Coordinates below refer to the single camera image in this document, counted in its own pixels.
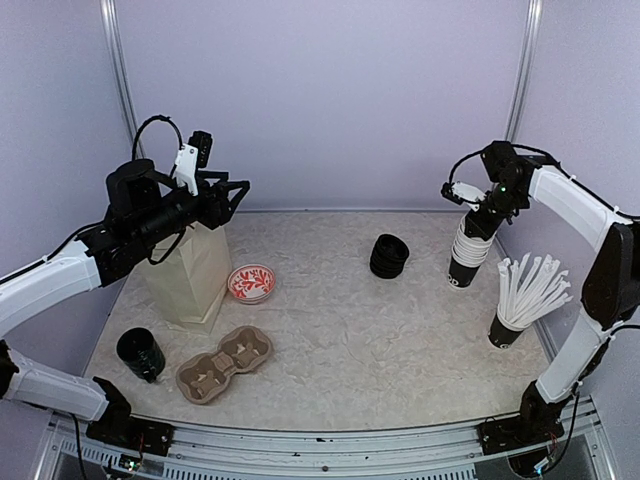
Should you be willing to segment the brown cardboard cup carrier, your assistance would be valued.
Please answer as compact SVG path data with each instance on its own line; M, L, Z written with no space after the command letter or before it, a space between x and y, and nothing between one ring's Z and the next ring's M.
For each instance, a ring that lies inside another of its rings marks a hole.
M254 371L272 351L273 344L262 330L238 327L220 340L214 352L183 363L176 372L176 384L189 402L208 404L228 388L234 375Z

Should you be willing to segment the stack of paper cups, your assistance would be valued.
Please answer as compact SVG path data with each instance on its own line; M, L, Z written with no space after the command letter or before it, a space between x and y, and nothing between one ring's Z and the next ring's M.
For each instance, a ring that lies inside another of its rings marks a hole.
M493 233L484 238L473 224L470 214L460 220L451 246L448 283L454 289L465 289L471 285L496 236Z

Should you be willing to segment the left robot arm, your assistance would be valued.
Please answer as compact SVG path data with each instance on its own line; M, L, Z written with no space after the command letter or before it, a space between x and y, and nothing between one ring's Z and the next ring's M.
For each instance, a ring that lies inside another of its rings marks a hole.
M152 259L154 248L194 223L225 225L249 192L247 180L196 170L187 179L156 171L150 159L126 162L108 175L103 220L72 233L63 244L1 281L1 333L78 294L109 286ZM108 381L89 380L38 363L1 346L1 397L67 412L88 421L121 445L140 434L137 418L122 407Z

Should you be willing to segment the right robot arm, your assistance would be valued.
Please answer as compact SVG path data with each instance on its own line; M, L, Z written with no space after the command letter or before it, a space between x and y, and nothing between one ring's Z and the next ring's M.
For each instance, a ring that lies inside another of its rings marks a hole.
M559 223L543 228L540 252L498 265L501 297L492 330L516 337L557 309L573 318L511 423L512 436L531 444L557 420L639 305L639 220L620 213L539 149L494 141L475 154L491 188L481 191L454 178L442 188L443 196L469 207L451 247L451 285L468 287L500 225L531 205L544 206Z

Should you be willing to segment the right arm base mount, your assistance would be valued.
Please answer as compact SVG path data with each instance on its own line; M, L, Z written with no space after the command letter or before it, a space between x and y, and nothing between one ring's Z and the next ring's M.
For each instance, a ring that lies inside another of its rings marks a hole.
M516 416L482 422L477 426L482 453L493 455L562 437L561 413L569 399L546 403L537 393L525 393Z

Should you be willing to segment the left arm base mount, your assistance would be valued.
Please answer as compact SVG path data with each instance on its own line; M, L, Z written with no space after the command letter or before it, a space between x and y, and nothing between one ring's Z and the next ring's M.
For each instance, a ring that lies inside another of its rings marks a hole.
M108 401L98 420L91 421L86 436L108 445L166 457L174 436L171 424L131 415L131 405L108 380L93 377Z

